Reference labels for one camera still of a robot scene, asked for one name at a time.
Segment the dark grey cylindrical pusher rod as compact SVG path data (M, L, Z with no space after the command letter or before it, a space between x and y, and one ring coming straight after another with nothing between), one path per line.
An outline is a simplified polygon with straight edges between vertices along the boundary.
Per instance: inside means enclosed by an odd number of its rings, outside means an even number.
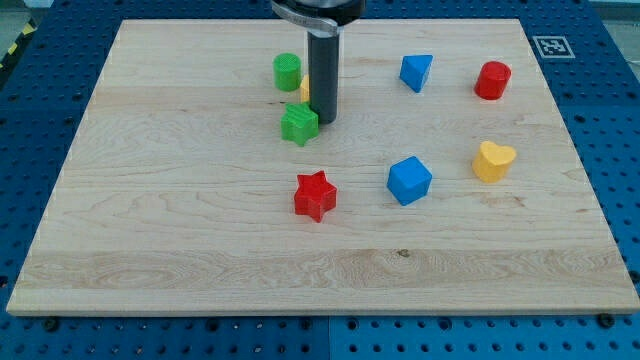
M340 37L307 32L309 106L320 124L337 118Z

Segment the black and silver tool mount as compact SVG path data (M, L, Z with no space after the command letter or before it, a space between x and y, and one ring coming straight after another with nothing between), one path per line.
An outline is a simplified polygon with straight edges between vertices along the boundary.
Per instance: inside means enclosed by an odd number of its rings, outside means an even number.
M337 36L366 10L365 0L271 0L270 3L272 11L281 19L325 37Z

